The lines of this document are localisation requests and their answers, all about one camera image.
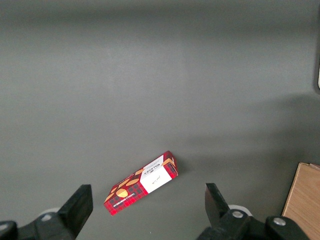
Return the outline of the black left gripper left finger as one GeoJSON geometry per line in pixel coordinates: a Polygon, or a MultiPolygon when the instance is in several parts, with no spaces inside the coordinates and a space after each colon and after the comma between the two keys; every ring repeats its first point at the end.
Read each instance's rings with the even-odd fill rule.
{"type": "Polygon", "coordinates": [[[74,240],[93,211],[92,186],[81,185],[57,212],[41,214],[25,226],[0,222],[2,240],[74,240]]]}

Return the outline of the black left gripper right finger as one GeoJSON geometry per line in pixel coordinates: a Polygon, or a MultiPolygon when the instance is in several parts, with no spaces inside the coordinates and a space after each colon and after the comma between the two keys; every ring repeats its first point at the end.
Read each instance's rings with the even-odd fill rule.
{"type": "Polygon", "coordinates": [[[309,237],[292,219],[268,216],[258,221],[241,209],[231,209],[214,183],[205,189],[205,211],[210,227],[198,240],[308,240],[309,237]]]}

